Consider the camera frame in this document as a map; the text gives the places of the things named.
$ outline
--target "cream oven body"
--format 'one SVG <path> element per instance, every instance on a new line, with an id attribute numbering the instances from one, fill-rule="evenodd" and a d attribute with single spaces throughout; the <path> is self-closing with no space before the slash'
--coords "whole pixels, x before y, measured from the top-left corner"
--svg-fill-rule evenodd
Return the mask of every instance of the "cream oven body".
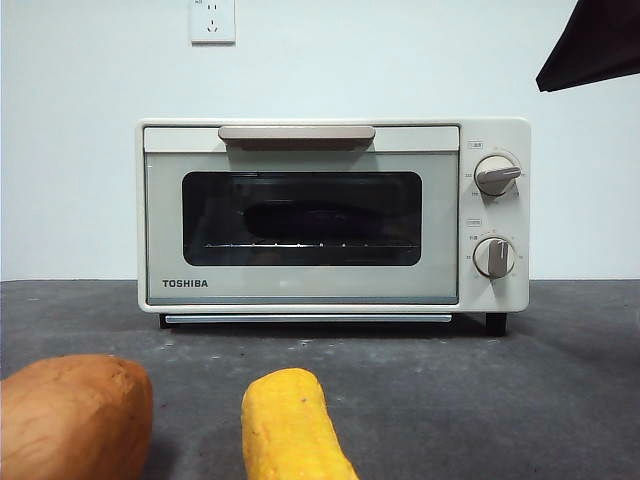
<path id="1" fill-rule="evenodd" d="M 161 325 L 446 321 L 529 300 L 516 118 L 147 119 L 138 299 Z"/>

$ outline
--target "oven door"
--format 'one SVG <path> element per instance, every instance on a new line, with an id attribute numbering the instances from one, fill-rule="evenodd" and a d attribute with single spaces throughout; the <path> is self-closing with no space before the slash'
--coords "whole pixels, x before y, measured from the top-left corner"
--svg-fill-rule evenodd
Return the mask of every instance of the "oven door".
<path id="1" fill-rule="evenodd" d="M 220 137 L 145 130 L 149 305 L 458 302 L 456 127 Z"/>

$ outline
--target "oven door handle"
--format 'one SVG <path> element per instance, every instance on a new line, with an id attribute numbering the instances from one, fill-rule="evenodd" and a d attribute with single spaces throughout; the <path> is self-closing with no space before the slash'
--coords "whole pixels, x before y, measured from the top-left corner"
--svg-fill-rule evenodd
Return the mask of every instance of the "oven door handle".
<path id="1" fill-rule="evenodd" d="M 228 126 L 218 129 L 227 146 L 244 150 L 354 150 L 371 145 L 376 130 L 360 125 Z"/>

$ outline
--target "control knob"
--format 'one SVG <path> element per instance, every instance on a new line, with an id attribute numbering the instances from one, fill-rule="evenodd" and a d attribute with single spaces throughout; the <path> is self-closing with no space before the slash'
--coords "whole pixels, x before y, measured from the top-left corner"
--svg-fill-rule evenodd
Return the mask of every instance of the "control knob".
<path id="1" fill-rule="evenodd" d="M 487 238 L 476 246 L 473 261 L 485 277 L 502 278 L 513 268 L 515 252 L 506 240 L 497 237 Z"/>
<path id="2" fill-rule="evenodd" d="M 475 180 L 480 191 L 498 197 L 515 183 L 522 171 L 511 160 L 493 155 L 482 160 L 476 167 Z"/>

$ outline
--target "oven window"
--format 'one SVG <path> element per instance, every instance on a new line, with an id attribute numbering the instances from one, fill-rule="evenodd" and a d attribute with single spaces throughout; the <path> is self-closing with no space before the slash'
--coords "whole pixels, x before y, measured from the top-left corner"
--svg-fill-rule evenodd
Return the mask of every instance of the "oven window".
<path id="1" fill-rule="evenodd" d="M 183 253 L 198 266 L 414 265 L 422 182 L 413 172 L 192 172 Z"/>

